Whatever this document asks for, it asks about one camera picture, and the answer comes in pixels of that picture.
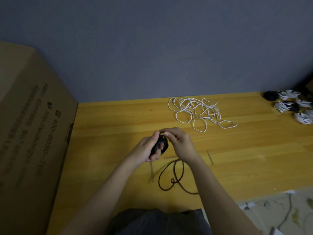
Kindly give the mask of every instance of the forearm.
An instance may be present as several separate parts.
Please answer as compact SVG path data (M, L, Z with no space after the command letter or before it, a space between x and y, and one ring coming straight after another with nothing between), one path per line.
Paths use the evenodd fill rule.
M214 234L260 234L201 157L189 164Z
M113 170L62 234L104 234L125 183L134 169L130 164L127 159L123 160Z

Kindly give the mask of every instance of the person's right arm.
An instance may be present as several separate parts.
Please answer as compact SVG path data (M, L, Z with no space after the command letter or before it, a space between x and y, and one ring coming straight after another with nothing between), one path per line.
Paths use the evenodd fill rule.
M190 136L180 128L165 128L160 132L172 143L178 158L190 167L213 234L261 234L218 182Z

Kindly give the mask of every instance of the white cable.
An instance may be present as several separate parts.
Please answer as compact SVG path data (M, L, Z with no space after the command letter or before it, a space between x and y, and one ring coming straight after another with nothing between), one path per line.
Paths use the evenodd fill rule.
M295 113L294 118L297 122L301 123L301 124L311 124L312 123L312 119L304 113Z
M290 105L292 105L291 102L276 102L274 105L274 109L279 110L280 113L284 113L284 111L289 110Z
M178 109L178 110L173 110L171 107L170 107L170 102L173 101L173 104L174 106ZM211 122L213 123L216 123L218 124L221 128L225 128L223 126L221 126L220 124L223 123L223 122L230 122L230 123L234 123L232 121L228 121L228 120L221 120L221 114L219 112L219 109L216 107L217 103L214 104L214 105L209 105L209 103L212 103L210 101L208 101L207 99L205 98L202 98L202 100L198 100L198 99L195 99L195 98L188 98L188 97L183 97L183 98L180 98L180 99L176 99L175 97L171 98L169 101L168 101L168 108L172 111L176 111L176 114L175 114L175 118L179 121L179 122L182 122L180 121L178 118L177 118L177 114L180 113L180 112L187 112L188 114L190 114L190 120L188 122L182 122L184 124L188 124L190 123L192 120L193 120L193 128L199 132L202 132L204 133L206 130L207 130L207 127L208 127L208 124L206 122L206 119L210 120ZM200 106L200 108L202 108L202 113L198 116L196 114L196 108ZM204 121L204 124L205 124L205 129L204 131L200 131L198 129L195 128L194 124L195 124L195 116L198 118L198 119L201 119ZM233 128L233 127L236 127L238 124L236 123L236 125L234 126L230 126L230 127L226 127L226 128Z
M306 107L306 108L311 108L311 104L312 104L311 102L300 100L300 99L296 99L295 102L297 102L299 106Z
M304 113L313 120L313 110L306 110Z
M282 100L287 100L288 98L297 98L301 93L293 90L282 91L279 94L279 98Z

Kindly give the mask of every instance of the person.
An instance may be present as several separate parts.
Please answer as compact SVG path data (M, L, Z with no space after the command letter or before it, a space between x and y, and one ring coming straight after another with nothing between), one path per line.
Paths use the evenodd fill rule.
M158 209L128 209L112 219L114 207L133 170L143 162L159 159L163 144L149 156L160 133L172 143L178 158L190 167L210 226L199 210L166 214ZM75 235L148 233L261 234L218 182L197 153L190 136L180 128L161 129L143 138L62 232Z

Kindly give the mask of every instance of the wood grain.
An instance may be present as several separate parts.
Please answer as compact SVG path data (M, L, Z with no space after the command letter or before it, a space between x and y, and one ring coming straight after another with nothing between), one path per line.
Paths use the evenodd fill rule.
M181 127L220 183L235 200L273 194L313 185L313 125L295 122L292 114L280 114L258 92L197 96L218 102L222 119L238 126L222 129L208 123L205 133L183 124L168 109L169 98L79 104L61 180L47 234L58 234L90 198L127 153L156 129ZM187 120L187 115L180 115ZM196 126L204 128L201 120ZM207 151L211 155L211 164ZM160 170L174 160L172 146L150 165L144 163L129 178L115 214L127 208L159 208L166 212L201 208L198 195L179 186L162 191L157 179ZM177 165L180 173L182 166ZM172 170L161 178L170 186ZM190 169L181 181L197 191Z

